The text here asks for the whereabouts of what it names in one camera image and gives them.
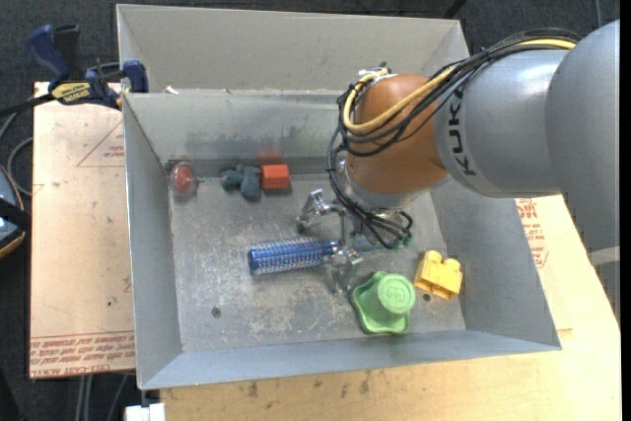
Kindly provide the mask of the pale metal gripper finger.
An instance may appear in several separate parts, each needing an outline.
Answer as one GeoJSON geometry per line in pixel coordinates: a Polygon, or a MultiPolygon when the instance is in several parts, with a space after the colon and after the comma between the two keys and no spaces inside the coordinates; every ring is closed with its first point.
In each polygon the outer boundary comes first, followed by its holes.
{"type": "Polygon", "coordinates": [[[334,200],[326,200],[323,196],[323,189],[315,189],[309,193],[301,214],[297,219],[297,230],[305,233],[307,230],[322,225],[329,216],[336,215],[342,218],[345,209],[334,200]]]}
{"type": "Polygon", "coordinates": [[[361,254],[351,248],[340,249],[324,261],[327,286],[333,294],[347,293],[352,285],[356,267],[363,261],[361,254]]]}

